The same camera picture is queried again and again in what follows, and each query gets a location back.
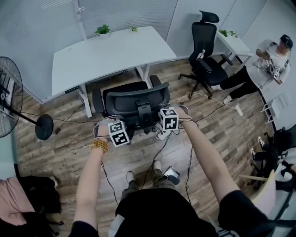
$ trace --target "window blind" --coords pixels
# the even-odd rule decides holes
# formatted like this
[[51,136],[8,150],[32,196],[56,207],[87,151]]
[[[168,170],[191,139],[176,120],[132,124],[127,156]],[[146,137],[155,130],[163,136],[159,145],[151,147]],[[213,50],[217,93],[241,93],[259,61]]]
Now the window blind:
[[97,27],[111,31],[132,26],[153,26],[166,40],[178,0],[78,0],[86,36],[94,37]]
[[0,55],[40,101],[51,96],[54,53],[82,40],[71,0],[0,0]]

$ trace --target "white t-shirt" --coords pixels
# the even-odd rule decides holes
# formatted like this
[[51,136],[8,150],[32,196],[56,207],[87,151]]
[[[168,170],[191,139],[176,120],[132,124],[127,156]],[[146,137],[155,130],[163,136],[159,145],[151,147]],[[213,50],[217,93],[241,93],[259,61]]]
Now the white t-shirt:
[[[290,63],[288,63],[288,65],[285,67],[285,63],[287,62],[289,53],[285,56],[278,54],[278,44],[271,46],[272,43],[273,41],[271,40],[264,40],[258,45],[257,49],[260,49],[262,52],[267,51],[269,53],[270,58],[272,59],[273,66],[280,68],[279,79],[284,82],[290,71]],[[263,87],[267,86],[273,81],[273,77],[265,70],[268,63],[269,60],[258,58],[257,56],[255,56],[251,60],[251,64],[247,66],[247,72],[250,78],[259,89],[263,89]]]

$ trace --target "standing fan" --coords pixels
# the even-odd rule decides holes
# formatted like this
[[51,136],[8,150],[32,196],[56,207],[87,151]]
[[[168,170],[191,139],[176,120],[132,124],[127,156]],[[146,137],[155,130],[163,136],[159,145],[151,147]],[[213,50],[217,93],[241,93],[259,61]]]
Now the standing fan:
[[19,117],[35,124],[35,133],[40,140],[50,137],[54,123],[48,114],[37,121],[21,114],[23,106],[23,83],[18,67],[7,58],[0,57],[0,137],[12,132]]

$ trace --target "beaded bracelet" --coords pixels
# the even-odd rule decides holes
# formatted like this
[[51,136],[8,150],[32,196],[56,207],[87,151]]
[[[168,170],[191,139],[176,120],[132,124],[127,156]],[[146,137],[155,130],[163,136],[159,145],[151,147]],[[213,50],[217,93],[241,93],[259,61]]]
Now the beaded bracelet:
[[103,150],[104,153],[108,151],[107,149],[107,143],[101,140],[94,139],[92,144],[89,145],[89,147],[92,148],[100,148],[100,150]]

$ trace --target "power strip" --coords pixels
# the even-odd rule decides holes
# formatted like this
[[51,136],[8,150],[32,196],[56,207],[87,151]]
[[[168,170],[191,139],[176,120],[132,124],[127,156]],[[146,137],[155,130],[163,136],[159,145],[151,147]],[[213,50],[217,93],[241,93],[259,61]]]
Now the power strip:
[[239,107],[239,105],[235,106],[236,111],[239,113],[240,116],[243,115],[241,108]]
[[161,131],[159,134],[157,134],[156,138],[159,140],[164,140],[168,135],[170,135],[171,131]]

